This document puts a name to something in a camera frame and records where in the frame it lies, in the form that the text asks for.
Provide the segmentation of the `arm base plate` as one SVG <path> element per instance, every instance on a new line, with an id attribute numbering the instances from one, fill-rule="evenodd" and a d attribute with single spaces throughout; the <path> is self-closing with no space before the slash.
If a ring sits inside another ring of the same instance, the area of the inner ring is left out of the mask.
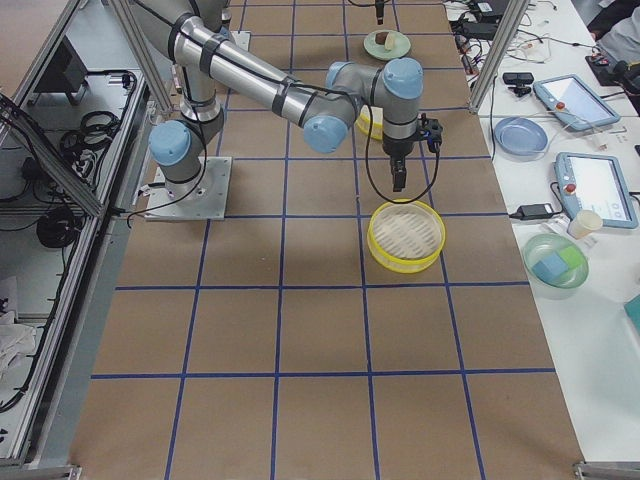
<path id="1" fill-rule="evenodd" d="M 148 197 L 144 217 L 149 221 L 200 221 L 225 218 L 226 202 L 231 179 L 232 157 L 199 157 L 205 166 L 193 181 L 183 185 L 167 183 L 160 167 Z"/>

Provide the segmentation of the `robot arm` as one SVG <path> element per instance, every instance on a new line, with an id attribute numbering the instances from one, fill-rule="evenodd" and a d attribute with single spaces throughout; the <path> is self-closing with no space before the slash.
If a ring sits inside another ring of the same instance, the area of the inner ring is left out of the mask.
<path id="1" fill-rule="evenodd" d="M 390 158 L 393 189 L 406 185 L 406 157 L 417 142 L 438 154 L 443 128 L 420 114 L 424 72 L 412 58 L 376 68 L 335 62 L 324 87 L 295 77 L 237 46 L 222 25 L 223 1 L 135 1 L 132 11 L 150 43 L 188 79 L 218 81 L 303 130 L 315 151 L 332 153 L 363 107 L 383 113 L 383 150 Z"/>
<path id="2" fill-rule="evenodd" d="M 385 5 L 387 1 L 375 0 L 369 3 L 358 3 L 348 0 L 347 3 L 357 8 L 374 8 L 377 24 L 384 24 Z M 220 22 L 223 22 L 223 10 L 228 7 L 228 4 L 228 1 L 186 1 L 190 13 L 201 18 L 205 18 L 209 13 L 212 13 L 213 18 Z"/>

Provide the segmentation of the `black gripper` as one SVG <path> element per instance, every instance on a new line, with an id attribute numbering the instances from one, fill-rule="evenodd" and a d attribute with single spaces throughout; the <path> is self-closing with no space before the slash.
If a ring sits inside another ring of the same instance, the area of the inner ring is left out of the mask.
<path id="1" fill-rule="evenodd" d="M 384 23 L 384 0 L 375 0 L 375 15 L 378 24 Z M 405 158 L 413 151 L 416 142 L 426 141 L 428 150 L 439 155 L 443 143 L 444 128 L 435 118 L 421 114 L 404 123 L 383 118 L 383 150 L 389 155 L 392 174 L 392 190 L 401 192 L 406 187 L 407 169 Z"/>

